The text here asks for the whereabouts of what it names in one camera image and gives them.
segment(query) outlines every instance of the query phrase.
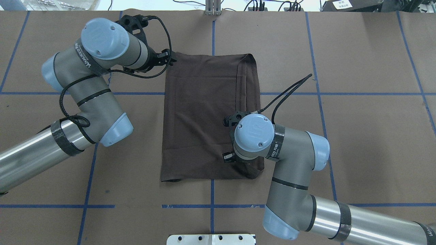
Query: robotic arm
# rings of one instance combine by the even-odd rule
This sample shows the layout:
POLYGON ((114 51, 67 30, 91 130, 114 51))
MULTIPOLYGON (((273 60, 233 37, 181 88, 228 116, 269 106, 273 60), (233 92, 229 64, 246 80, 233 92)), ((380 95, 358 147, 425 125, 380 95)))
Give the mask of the robotic arm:
POLYGON ((263 227, 272 235, 294 240, 300 231, 309 231, 360 245, 436 244, 436 224, 402 220, 309 195, 311 172, 322 170, 330 155, 324 137, 274 125, 260 114, 236 112, 225 124, 229 118, 236 128, 234 153, 223 154, 226 161, 259 156, 276 161, 263 218, 263 227))
POLYGON ((56 53, 42 65, 45 81, 62 92, 60 101, 68 90, 81 112, 70 116, 61 106, 66 118, 0 153, 0 194, 6 194, 11 188, 96 142, 110 146, 132 133, 129 118, 102 75, 108 74, 114 65, 123 66, 124 71, 111 71, 133 75, 157 65, 167 67, 176 61, 171 58, 174 57, 171 50, 157 54, 147 45, 142 28, 151 19, 159 20, 168 35, 156 16, 126 15, 115 23, 96 18, 85 25, 81 38, 73 46, 56 53))

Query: folded brown fabric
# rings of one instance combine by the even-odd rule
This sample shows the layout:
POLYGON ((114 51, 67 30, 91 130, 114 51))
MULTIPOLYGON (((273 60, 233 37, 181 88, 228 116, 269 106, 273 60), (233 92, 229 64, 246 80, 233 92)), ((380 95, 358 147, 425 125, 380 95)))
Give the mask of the folded brown fabric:
POLYGON ((161 181, 256 178, 263 158, 224 163, 222 154, 232 151, 232 144, 222 120, 235 111, 258 109, 259 79, 251 54, 177 53, 165 82, 161 181))

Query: electrical cable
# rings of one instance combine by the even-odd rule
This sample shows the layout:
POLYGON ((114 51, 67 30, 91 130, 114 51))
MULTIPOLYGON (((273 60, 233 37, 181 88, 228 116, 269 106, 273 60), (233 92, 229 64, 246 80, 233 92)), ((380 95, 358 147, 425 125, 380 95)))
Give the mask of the electrical cable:
MULTIPOLYGON (((123 70, 111 70, 111 69, 108 69, 109 72, 120 72, 120 73, 124 73, 124 74, 130 75, 130 76, 133 76, 133 77, 137 77, 137 78, 155 78, 155 77, 161 75, 162 73, 164 73, 166 71, 166 69, 168 68, 168 66, 171 63, 171 53, 173 52, 173 49, 172 49, 172 46, 171 46, 170 34, 168 33, 168 30, 165 27, 163 21, 159 17, 157 17, 157 16, 148 16, 148 17, 149 17, 150 20, 158 20, 160 22, 160 24, 162 25, 163 29, 165 30, 165 33, 167 34, 168 45, 170 47, 170 51, 169 51, 169 54, 168 54, 168 61, 167 61, 167 64, 165 65, 165 67, 162 69, 162 71, 160 71, 159 73, 157 73, 155 75, 152 75, 152 76, 136 75, 136 74, 132 74, 132 73, 129 73, 129 72, 126 72, 126 71, 123 71, 123 70)), ((70 120, 71 122, 76 124, 78 127, 86 128, 86 127, 89 127, 91 125, 91 123, 90 123, 90 121, 87 118, 85 118, 83 116, 79 116, 79 115, 71 116, 71 115, 69 115, 67 113, 67 111, 65 110, 65 107, 64 107, 64 96, 65 96, 65 93, 67 92, 67 90, 70 87, 72 87, 72 86, 74 86, 74 85, 76 85, 76 84, 78 84, 78 83, 80 83, 80 82, 82 82, 84 80, 87 80, 87 79, 90 79, 90 78, 94 78, 94 77, 97 77, 97 75, 92 74, 92 75, 89 75, 89 76, 77 79, 76 81, 74 81, 74 82, 68 84, 67 86, 65 86, 65 88, 61 92, 61 95, 59 96, 59 107, 61 108, 62 114, 64 114, 65 119, 70 120)))
POLYGON ((276 112, 277 112, 277 110, 279 109, 279 107, 280 107, 280 105, 295 91, 295 90, 297 90, 297 88, 299 88, 301 85, 303 85, 303 83, 305 82, 305 81, 307 81, 310 77, 312 76, 312 73, 310 73, 309 75, 307 75, 305 78, 303 78, 303 79, 301 79, 301 80, 299 80, 298 82, 297 82, 297 85, 291 90, 291 91, 289 91, 289 93, 287 94, 287 95, 285 95, 285 97, 283 97, 283 99, 281 99, 280 100, 280 102, 276 105, 276 107, 274 108, 274 111, 272 112, 272 116, 271 116, 271 122, 273 123, 273 124, 275 124, 274 123, 274 117, 276 116, 276 112))
POLYGON ((254 11, 254 2, 256 2, 256 5, 257 5, 257 0, 251 0, 251 1, 249 1, 249 2, 247 3, 247 5, 245 6, 244 11, 247 10, 248 5, 250 5, 251 2, 253 2, 253 11, 254 11))
POLYGON ((74 82, 68 84, 67 86, 65 86, 65 88, 64 88, 64 89, 62 90, 62 92, 61 92, 61 96, 59 96, 59 106, 60 106, 60 108, 61 108, 62 114, 64 114, 64 116, 65 116, 66 119, 72 121, 72 122, 73 122, 74 124, 76 124, 77 126, 80 126, 80 127, 83 127, 83 128, 89 127, 89 126, 91 125, 91 123, 89 122, 89 120, 88 120, 87 118, 85 118, 85 117, 83 117, 83 116, 79 116, 79 115, 73 115, 73 116, 70 116, 70 115, 67 113, 67 111, 65 110, 65 108, 64 108, 64 96, 65 96, 65 93, 67 92, 67 90, 68 90, 70 87, 72 87, 72 86, 74 86, 74 85, 80 83, 81 81, 84 81, 84 80, 87 80, 87 79, 90 79, 90 78, 94 78, 94 77, 97 77, 97 75, 92 74, 92 75, 89 75, 89 76, 86 76, 86 77, 83 77, 83 78, 77 79, 76 81, 74 81, 74 82))
POLYGON ((297 5, 297 2, 294 2, 294 3, 292 4, 292 7, 290 7, 290 8, 288 9, 288 11, 294 11, 294 8, 296 7, 296 5, 297 5))
POLYGON ((176 2, 176 3, 196 3, 196 4, 200 4, 202 6, 206 6, 206 4, 199 3, 199 2, 196 2, 196 1, 176 1, 176 0, 173 0, 173 2, 176 2))
POLYGON ((290 1, 284 1, 284 2, 282 2, 282 4, 280 5, 278 11, 280 11, 280 9, 282 8, 282 6, 283 6, 285 3, 289 3, 289 9, 291 9, 292 3, 291 3, 290 1))
POLYGON ((301 82, 298 81, 294 84, 292 84, 291 86, 289 86, 287 89, 285 89, 285 91, 281 92, 279 95, 277 95, 267 106, 265 106, 263 109, 260 109, 258 111, 252 112, 252 113, 262 113, 263 111, 265 111, 270 105, 272 105, 278 98, 282 97, 282 95, 284 95, 286 92, 288 92, 291 88, 295 87, 297 84, 299 84, 301 82))

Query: table surface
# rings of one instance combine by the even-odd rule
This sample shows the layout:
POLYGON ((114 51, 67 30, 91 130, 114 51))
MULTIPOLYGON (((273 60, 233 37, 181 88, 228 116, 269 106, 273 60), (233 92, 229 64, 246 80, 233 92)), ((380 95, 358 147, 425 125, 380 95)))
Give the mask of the table surface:
MULTIPOLYGON (((123 14, 159 16, 175 51, 252 53, 262 105, 313 73, 276 115, 279 124, 329 139, 331 161, 313 174, 309 192, 436 221, 436 32, 430 28, 436 16, 429 14, 1 11, 0 151, 63 117, 42 63, 72 45, 88 20, 123 14)), ((158 22, 145 33, 154 50, 167 48, 158 22)), ((2 197, 0 244, 165 244, 171 234, 199 233, 251 233, 257 244, 291 244, 262 227, 272 161, 255 180, 159 181, 164 83, 164 76, 112 74, 110 88, 133 134, 108 148, 91 147, 2 197)), ((69 96, 65 107, 78 111, 69 96)), ((301 232, 292 244, 336 242, 301 232)))

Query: grid of blue tape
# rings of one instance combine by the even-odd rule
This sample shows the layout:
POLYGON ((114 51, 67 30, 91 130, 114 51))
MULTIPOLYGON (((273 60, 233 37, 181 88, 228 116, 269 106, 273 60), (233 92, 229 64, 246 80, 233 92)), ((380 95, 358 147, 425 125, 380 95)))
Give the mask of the grid of blue tape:
MULTIPOLYGON (((120 11, 119 18, 122 17, 122 14, 123 14, 123 12, 120 11)), ((0 95, 59 95, 60 93, 57 93, 57 92, 3 92, 3 87, 4 87, 5 81, 7 79, 9 69, 12 65, 13 60, 14 60, 14 56, 15 56, 15 53, 17 51, 18 45, 20 43, 20 39, 21 39, 21 36, 24 32, 29 15, 30 15, 30 11, 28 11, 26 14, 26 17, 25 17, 24 22, 23 22, 23 26, 22 26, 20 34, 18 36, 17 42, 15 44, 14 50, 12 52, 11 58, 9 60, 8 66, 6 68, 5 74, 3 76, 3 80, 0 84, 0 95)), ((313 72, 314 72, 314 78, 315 78, 315 82, 316 82, 317 92, 296 92, 296 93, 294 93, 294 95, 316 95, 318 97, 318 104, 319 104, 319 108, 320 108, 321 123, 322 123, 322 127, 323 127, 324 137, 327 138, 327 129, 325 126, 321 96, 326 96, 326 95, 409 95, 409 96, 419 95, 419 96, 422 96, 422 99, 423 99, 424 104, 426 106, 427 114, 429 116, 430 123, 431 123, 432 128, 433 128, 433 132, 436 136, 435 123, 434 123, 432 114, 429 110, 428 103, 426 100, 426 95, 436 95, 436 93, 424 93, 424 91, 422 89, 421 81, 420 81, 418 73, 416 71, 416 67, 415 67, 415 64, 413 62, 412 56, 410 54, 409 46, 407 44, 407 40, 406 40, 406 37, 404 35, 404 31, 403 31, 402 24, 401 24, 401 18, 400 18, 398 11, 397 11, 397 18, 398 18, 400 31, 402 34, 402 38, 404 41, 404 45, 405 45, 407 54, 408 54, 409 59, 410 59, 411 66, 413 68, 413 71, 414 71, 414 74, 416 77, 416 81, 417 81, 419 89, 420 89, 420 93, 321 92, 320 87, 319 87, 318 74, 317 74, 316 63, 315 63, 315 56, 314 56, 313 46, 312 46, 312 37, 310 34, 309 16, 308 16, 307 12, 305 13, 305 15, 306 15, 307 35, 309 38, 309 45, 310 45, 310 55, 312 57, 312 65, 313 65, 313 72)), ((212 53, 212 55, 215 55, 215 21, 212 21, 211 53, 212 53)), ((116 95, 165 95, 164 92, 115 92, 114 94, 116 94, 116 95)), ((262 92, 261 93, 261 95, 278 95, 278 94, 279 94, 279 92, 262 92)), ((115 205, 110 205, 110 204, 102 204, 102 205, 88 204, 90 190, 91 190, 91 184, 92 184, 92 176, 94 174, 95 160, 97 157, 97 148, 98 148, 98 144, 96 144, 95 148, 94 148, 94 155, 92 158, 91 170, 89 173, 88 187, 86 190, 84 204, 59 204, 59 205, 58 204, 0 204, 0 208, 81 208, 81 209, 83 209, 83 213, 82 213, 82 220, 81 220, 81 225, 80 225, 79 235, 78 235, 78 240, 77 240, 77 244, 80 245, 81 241, 82 241, 83 229, 85 227, 85 218, 86 218, 87 209, 88 208, 115 208, 115 205)), ((332 163, 331 163, 330 159, 329 159, 328 163, 329 163, 329 168, 330 168, 330 180, 331 180, 332 191, 333 191, 333 193, 332 193, 333 199, 336 200, 337 196, 336 196, 336 188, 335 188, 335 184, 334 184, 333 167, 332 167, 332 163)), ((350 204, 350 205, 357 206, 357 207, 436 207, 436 203, 366 203, 366 204, 350 204)), ((210 230, 211 230, 212 234, 214 234, 214 232, 215 232, 215 228, 214 228, 214 225, 215 225, 214 224, 214 210, 215 210, 215 208, 264 208, 264 207, 265 207, 264 204, 215 204, 215 181, 214 180, 211 180, 211 204, 162 205, 162 208, 209 208, 211 210, 211 212, 210 212, 210 214, 211 214, 210 230)))

